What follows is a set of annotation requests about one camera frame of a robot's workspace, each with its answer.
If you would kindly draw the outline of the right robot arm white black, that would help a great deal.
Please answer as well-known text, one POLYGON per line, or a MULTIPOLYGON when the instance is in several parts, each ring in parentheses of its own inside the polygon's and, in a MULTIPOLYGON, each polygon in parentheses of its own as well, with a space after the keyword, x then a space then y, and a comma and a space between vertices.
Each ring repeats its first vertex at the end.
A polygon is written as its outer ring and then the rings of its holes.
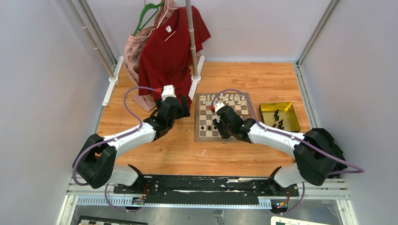
POLYGON ((246 143, 262 144, 282 151, 295 159, 289 166, 276 168, 268 179, 268 189, 281 195, 287 187, 301 182, 321 186, 336 166, 336 161, 315 151, 332 153, 332 142, 323 129, 292 133, 267 126, 255 119, 243 120, 231 106, 217 103, 210 107, 215 113, 214 125, 224 138, 234 137, 246 143))

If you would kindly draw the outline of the gold metal tray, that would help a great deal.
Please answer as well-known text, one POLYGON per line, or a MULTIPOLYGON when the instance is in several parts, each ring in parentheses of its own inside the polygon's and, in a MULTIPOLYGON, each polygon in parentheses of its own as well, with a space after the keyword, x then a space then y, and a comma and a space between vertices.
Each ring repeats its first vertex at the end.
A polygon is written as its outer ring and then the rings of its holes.
POLYGON ((263 103, 258 113, 267 126, 295 133, 301 130, 292 102, 263 103))

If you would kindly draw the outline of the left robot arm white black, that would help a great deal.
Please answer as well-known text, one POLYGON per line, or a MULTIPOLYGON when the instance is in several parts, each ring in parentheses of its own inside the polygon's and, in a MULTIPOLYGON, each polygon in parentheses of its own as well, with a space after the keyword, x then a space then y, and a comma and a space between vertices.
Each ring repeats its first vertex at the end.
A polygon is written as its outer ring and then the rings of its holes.
POLYGON ((158 99, 156 107, 150 117, 131 129, 106 137, 89 136, 72 165, 75 183, 94 189, 112 183, 126 186, 133 194, 140 193, 144 187, 142 172, 133 165, 116 165, 115 160, 135 147, 162 138, 177 119, 190 116, 186 96, 158 99))

